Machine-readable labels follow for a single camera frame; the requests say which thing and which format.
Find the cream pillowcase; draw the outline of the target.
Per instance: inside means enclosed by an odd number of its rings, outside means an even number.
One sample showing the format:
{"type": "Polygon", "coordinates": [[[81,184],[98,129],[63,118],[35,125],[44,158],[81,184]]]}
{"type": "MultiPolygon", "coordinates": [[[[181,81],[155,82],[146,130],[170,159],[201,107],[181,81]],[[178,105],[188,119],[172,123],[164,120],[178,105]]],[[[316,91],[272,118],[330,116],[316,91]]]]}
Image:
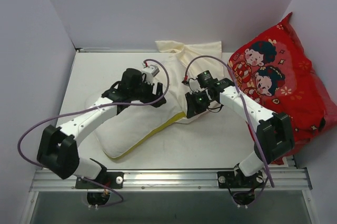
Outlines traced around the cream pillowcase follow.
{"type": "Polygon", "coordinates": [[[187,115],[187,101],[185,94],[190,91],[189,87],[182,81],[187,75],[189,79],[195,79],[204,71],[210,71],[213,78],[222,79],[229,76],[223,64],[215,59],[200,58],[198,56],[213,56],[222,59],[222,42],[210,42],[202,44],[184,44],[177,41],[156,41],[159,52],[169,53],[162,64],[165,66],[170,77],[170,87],[167,94],[167,104],[171,107],[173,114],[168,121],[172,123],[188,124],[198,118],[191,119],[187,115]]]}

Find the white pillow yellow edge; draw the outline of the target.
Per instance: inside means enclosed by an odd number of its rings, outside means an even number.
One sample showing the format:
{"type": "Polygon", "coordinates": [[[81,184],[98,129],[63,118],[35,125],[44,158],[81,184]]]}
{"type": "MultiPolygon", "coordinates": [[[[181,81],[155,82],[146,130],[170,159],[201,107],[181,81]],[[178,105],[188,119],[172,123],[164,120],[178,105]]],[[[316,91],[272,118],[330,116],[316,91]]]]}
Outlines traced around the white pillow yellow edge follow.
{"type": "Polygon", "coordinates": [[[153,135],[186,117],[185,101],[179,102],[171,93],[165,99],[166,103],[158,108],[151,105],[129,106],[100,125],[94,135],[103,152],[111,159],[120,159],[153,135]]]}

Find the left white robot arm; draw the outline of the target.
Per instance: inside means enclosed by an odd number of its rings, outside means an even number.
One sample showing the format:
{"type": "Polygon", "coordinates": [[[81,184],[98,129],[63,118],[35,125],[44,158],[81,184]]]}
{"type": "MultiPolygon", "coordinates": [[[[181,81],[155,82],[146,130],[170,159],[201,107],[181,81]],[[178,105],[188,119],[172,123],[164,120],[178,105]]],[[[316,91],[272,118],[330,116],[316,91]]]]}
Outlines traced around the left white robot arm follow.
{"type": "Polygon", "coordinates": [[[78,147],[94,130],[132,102],[155,108],[165,104],[163,84],[153,82],[159,71],[155,65],[141,70],[127,68],[121,80],[105,90],[84,113],[58,127],[47,126],[42,133],[38,162],[61,179],[77,176],[87,178],[95,188],[105,185],[107,168],[94,159],[80,157],[78,147]]]}

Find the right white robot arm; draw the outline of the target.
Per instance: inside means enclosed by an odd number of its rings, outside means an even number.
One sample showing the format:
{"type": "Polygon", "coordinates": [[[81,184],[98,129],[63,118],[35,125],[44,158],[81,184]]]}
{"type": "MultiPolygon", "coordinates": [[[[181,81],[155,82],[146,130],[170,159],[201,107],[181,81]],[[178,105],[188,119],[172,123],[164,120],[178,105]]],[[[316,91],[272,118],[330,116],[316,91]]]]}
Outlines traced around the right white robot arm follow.
{"type": "Polygon", "coordinates": [[[253,152],[237,165],[234,182],[245,187],[252,176],[294,148],[290,116],[276,113],[253,101],[227,79],[199,81],[202,91],[187,92],[188,119],[205,112],[212,102],[230,108],[244,119],[254,140],[253,152]]]}

